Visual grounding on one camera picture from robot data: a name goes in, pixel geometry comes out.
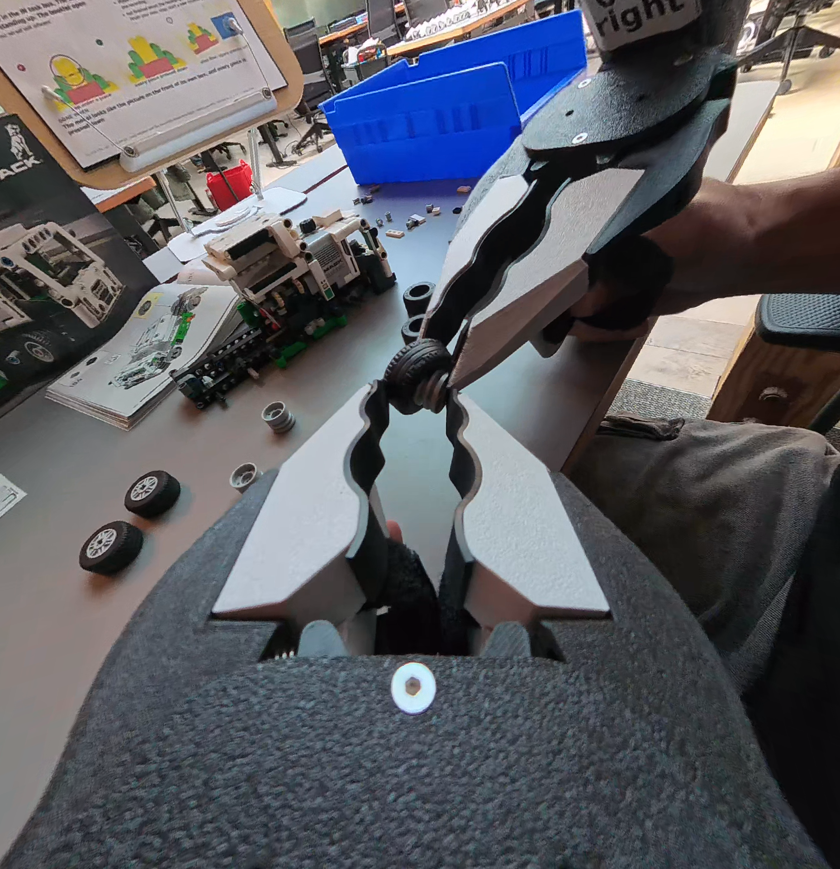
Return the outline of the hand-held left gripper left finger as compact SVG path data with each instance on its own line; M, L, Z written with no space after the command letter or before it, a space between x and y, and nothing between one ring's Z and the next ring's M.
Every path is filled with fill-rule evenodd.
M381 598L389 534L375 482L381 382L357 390L279 469L212 616L346 621Z

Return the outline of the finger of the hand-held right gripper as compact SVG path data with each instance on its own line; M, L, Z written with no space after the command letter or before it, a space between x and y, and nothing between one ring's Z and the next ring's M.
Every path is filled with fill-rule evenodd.
M494 292L505 266L540 239L551 188L539 179L499 178L465 212L447 250L420 336L448 344Z
M506 268L496 295L470 319L449 388L487 375L588 291L583 256L644 173L609 168L556 194L540 239Z

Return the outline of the person's right forearm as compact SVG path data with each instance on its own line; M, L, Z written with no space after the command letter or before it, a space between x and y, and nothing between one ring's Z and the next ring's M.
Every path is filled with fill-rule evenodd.
M746 289L840 295L840 167L735 190L746 225L736 277Z

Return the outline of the scattered small lego pieces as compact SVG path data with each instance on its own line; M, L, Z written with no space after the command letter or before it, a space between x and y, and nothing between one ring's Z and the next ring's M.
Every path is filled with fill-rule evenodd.
M441 226L450 239L476 184L476 179L388 182L356 186L348 197L353 211L381 234Z

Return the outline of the assembled black lego wheel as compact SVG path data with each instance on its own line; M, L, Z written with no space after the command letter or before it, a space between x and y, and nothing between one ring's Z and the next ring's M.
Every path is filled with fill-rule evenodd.
M143 548L142 530L125 520L114 520L98 528L82 545L78 564L89 573L111 576L138 557Z
M135 516L152 519L170 510L180 493L180 482L172 474L164 470L150 471L131 484L123 505Z

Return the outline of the lego instruction booklet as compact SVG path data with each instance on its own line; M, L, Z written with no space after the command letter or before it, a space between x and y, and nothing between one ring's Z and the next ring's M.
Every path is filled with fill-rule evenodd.
M172 375L200 361L238 325L230 286L160 284L119 332L45 389L45 398L124 431L176 388Z

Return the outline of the black lego truck box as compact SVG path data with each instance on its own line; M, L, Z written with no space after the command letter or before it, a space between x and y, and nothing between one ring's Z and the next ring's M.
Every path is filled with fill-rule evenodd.
M16 115L0 115L0 417L115 335L157 279Z

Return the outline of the person's right hand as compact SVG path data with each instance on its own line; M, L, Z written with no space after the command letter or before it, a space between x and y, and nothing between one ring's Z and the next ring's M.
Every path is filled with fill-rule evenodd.
M643 235L673 262L671 280L649 316L630 329L601 329L588 322L621 298L635 297L621 273L610 285L595 282L574 305L569 334L581 342L631 341L646 335L656 318L697 307L721 289L733 288L731 274L744 260L743 251L753 235L756 201L747 186L706 179L681 213Z

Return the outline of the blue plastic storage bin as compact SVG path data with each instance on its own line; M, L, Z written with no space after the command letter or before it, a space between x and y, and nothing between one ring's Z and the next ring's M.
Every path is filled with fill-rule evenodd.
M371 91L355 86L323 110L361 186L481 177L522 127L502 62Z
M398 84L429 84L447 102L491 101L523 126L586 65L575 10L427 51L393 69Z

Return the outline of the person's grey trousers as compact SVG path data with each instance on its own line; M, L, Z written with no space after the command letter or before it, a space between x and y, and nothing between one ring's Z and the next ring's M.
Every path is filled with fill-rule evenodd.
M740 692L767 670L840 453L595 435L570 478L684 600Z

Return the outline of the long wooden desk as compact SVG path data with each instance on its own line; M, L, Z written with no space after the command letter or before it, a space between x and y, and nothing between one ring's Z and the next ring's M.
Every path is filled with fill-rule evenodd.
M429 33L420 38L403 41L386 49L388 59L413 58L425 51L437 49L450 43L460 43L492 32L505 22L517 19L517 23L534 19L533 1L510 1L495 3L482 14L463 19L452 26Z

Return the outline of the white stand base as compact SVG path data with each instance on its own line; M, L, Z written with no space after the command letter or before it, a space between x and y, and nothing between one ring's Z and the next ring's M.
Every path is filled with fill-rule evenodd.
M270 187L262 194L246 197L225 211L203 221L189 232L173 237L167 248L181 263L189 263L208 253L213 244L236 227L251 229L263 218L274 221L301 206L306 194L282 187Z

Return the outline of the wooden cabinet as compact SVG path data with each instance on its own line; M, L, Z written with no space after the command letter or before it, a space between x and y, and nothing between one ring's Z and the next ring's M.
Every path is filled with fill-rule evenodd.
M751 319L718 381L707 418L806 429L840 391L840 353L764 341Z

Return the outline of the red plastic bin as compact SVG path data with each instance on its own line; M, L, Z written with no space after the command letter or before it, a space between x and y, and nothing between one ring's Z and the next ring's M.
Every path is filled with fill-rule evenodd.
M233 168L217 168L206 173L209 198L221 212L226 211L252 194L253 173L251 166L240 160Z

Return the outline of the white page holder bar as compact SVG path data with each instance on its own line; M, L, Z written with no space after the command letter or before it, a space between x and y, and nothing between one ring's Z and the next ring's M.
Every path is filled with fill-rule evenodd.
M155 168L157 164L175 158L189 148L199 148L208 139L219 140L221 136L230 134L233 128L245 128L265 115L274 114L277 102L273 90L265 87L241 95L230 103L203 115L166 126L153 127L138 134L135 140L122 144L113 141L72 105L64 107L76 114L83 125L94 129L109 144L117 148L119 166L125 173L133 175L145 168Z

